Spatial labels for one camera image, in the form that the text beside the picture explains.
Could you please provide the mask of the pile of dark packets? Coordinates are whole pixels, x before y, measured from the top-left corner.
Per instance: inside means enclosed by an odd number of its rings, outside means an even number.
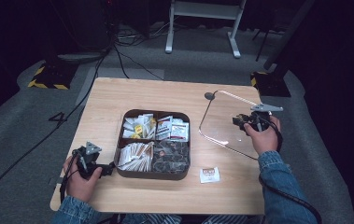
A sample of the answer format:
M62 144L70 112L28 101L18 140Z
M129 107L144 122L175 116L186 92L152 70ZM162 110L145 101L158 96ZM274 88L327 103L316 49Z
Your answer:
M152 171L164 174L182 174L191 164L190 147L187 142L161 141L155 144Z

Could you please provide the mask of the grey round stand base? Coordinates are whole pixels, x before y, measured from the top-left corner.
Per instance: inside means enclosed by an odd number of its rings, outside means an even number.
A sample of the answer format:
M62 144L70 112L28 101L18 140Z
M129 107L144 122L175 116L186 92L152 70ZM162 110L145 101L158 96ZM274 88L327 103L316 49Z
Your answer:
M69 54L60 54L58 58L65 62L71 64L84 64L93 63L106 56L105 52L102 51L90 51L90 52L77 52Z

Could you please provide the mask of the transparent tray lid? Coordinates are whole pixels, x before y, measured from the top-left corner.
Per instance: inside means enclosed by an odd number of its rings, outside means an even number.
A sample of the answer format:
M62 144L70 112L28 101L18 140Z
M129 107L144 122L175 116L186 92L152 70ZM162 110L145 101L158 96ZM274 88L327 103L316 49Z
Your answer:
M209 103L199 125L200 135L235 153L256 160L258 154L253 149L251 138L246 131L241 131L233 123L233 117L239 114L249 116L251 108L262 102L255 103L222 90L206 92L205 98Z

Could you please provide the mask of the person's left hand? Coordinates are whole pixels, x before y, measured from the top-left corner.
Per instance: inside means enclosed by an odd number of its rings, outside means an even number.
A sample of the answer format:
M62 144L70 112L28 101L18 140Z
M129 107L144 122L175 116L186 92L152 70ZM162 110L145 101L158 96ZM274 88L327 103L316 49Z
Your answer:
M92 176L85 179L78 172L77 160L68 157L64 162L64 171L67 175L66 194L88 203L101 176L102 168L96 168Z

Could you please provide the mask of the black yellow striped base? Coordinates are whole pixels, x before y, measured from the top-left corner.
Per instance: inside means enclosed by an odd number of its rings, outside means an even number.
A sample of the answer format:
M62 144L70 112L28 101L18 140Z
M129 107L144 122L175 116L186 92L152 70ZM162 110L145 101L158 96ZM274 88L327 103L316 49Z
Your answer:
M42 63L32 80L28 83L28 86L42 89L69 90L76 71L77 67L72 64L52 66Z

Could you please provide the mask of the pile of white yellow packets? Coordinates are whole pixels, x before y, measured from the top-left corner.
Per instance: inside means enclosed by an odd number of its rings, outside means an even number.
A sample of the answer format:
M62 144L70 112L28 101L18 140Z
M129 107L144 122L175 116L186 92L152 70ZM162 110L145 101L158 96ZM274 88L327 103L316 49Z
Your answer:
M138 115L135 118L125 118L122 125L122 137L133 139L154 139L157 121L153 114Z

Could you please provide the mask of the brown compartment tray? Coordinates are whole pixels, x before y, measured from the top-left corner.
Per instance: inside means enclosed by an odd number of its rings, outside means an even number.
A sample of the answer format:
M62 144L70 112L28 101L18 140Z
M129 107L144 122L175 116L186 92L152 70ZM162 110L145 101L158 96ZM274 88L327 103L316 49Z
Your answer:
M133 177L133 178L146 178L146 179L165 179L165 180L180 180L183 179L187 173L182 173L182 174L164 174L164 173L155 173L152 171L152 163L151 163L151 170L149 172L131 172L131 171L122 171L117 167L118 162L119 162L119 157L120 157L120 150L124 147L126 147L128 144L131 143L149 143L153 142L154 147L155 144L158 142L161 142L159 140L154 139L133 139L133 138L123 138L122 137L122 125L124 123L125 118L135 118L138 115L143 115L143 114L153 114L154 118L158 122L159 119L167 117L167 116L173 116L174 118L179 118L183 119L184 121L190 123L190 119L187 115L179 112L166 112L166 111L156 111L156 110L142 110L142 109L132 109L127 111L123 117L122 117L122 123L120 125L120 134L118 138L118 144L116 147L116 152L114 156L114 162L116 164L116 168L118 170L118 173L124 177ZM189 141L187 142L190 147L190 158L191 158L191 130L190 130L190 137Z

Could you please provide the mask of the black stand base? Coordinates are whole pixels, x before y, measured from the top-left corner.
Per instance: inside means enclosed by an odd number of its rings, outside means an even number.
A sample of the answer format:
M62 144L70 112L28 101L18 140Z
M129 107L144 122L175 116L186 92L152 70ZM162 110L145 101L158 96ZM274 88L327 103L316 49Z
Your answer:
M290 91L282 77L273 73L253 72L250 75L251 85L260 96L290 97Z

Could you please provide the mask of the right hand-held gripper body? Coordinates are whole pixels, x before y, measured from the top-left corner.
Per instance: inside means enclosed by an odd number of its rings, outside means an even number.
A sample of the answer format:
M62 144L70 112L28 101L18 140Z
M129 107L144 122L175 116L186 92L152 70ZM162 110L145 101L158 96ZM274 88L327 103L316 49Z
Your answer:
M262 132L273 125L270 116L273 112L280 112L281 106L258 104L251 108L251 114L248 116L248 123L257 132Z

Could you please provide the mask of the pile of white brown stick packets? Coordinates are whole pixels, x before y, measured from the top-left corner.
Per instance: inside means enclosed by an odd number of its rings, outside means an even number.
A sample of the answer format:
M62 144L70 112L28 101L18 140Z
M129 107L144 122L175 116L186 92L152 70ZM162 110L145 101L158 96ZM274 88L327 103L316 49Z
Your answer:
M153 159L154 143L131 143L120 150L117 167L122 171L149 172Z

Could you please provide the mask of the person's striped trouser legs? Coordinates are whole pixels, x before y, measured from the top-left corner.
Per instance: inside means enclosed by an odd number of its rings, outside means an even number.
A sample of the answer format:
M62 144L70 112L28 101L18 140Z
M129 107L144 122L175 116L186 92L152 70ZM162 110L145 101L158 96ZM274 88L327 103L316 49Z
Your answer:
M263 216L127 214L121 224L263 224Z

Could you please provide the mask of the person's right hand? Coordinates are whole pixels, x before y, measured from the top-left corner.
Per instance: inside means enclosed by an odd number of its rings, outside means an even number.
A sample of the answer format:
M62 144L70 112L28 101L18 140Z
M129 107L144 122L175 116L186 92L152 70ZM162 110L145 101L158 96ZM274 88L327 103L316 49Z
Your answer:
M246 133L251 138L252 145L259 156L267 151L276 151L278 148L278 137L273 128L257 132L249 124L244 125Z

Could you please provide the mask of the white metal stand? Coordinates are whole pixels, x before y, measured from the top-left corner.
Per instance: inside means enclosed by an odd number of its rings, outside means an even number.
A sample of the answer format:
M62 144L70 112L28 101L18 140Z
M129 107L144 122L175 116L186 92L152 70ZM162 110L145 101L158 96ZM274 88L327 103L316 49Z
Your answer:
M169 9L169 28L164 51L168 54L173 51L174 20L176 16L220 19L234 22L232 31L227 33L227 38L229 40L233 56L236 59L239 59L241 57L241 53L237 46L235 36L243 16L246 2L247 0L241 0L238 6L225 6L171 0Z

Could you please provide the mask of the pile of white red packets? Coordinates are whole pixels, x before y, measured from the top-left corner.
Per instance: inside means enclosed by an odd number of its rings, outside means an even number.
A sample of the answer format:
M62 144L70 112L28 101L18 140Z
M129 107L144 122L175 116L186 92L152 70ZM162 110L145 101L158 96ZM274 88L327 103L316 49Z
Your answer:
M190 124L183 119L167 116L157 122L155 139L188 142L190 137Z

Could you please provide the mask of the black slanted pole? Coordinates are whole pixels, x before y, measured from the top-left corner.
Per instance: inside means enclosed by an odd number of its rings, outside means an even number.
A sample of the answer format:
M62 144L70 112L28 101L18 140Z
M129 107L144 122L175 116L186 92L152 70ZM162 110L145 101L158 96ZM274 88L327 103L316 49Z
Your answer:
M294 33L303 22L304 18L314 5L316 0L304 0L303 4L297 10L295 16L292 18L290 26L287 28L286 33L280 38L276 44L275 49L265 61L263 68L269 70L275 63L277 68L287 67L291 61L291 39Z

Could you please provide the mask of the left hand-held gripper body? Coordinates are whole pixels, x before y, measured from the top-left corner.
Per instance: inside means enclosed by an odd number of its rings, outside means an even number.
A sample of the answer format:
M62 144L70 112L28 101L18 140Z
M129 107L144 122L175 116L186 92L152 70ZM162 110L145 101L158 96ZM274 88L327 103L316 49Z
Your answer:
M81 177L90 179L94 171L99 167L96 163L102 149L93 144L87 142L85 146L81 146L73 150L73 156L77 157L78 172Z

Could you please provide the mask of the single white red sachet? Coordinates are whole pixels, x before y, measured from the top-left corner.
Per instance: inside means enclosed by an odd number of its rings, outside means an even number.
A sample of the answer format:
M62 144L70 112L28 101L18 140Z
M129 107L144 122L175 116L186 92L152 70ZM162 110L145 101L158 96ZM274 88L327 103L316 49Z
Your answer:
M202 184L220 182L219 169L217 167L201 169L200 182Z

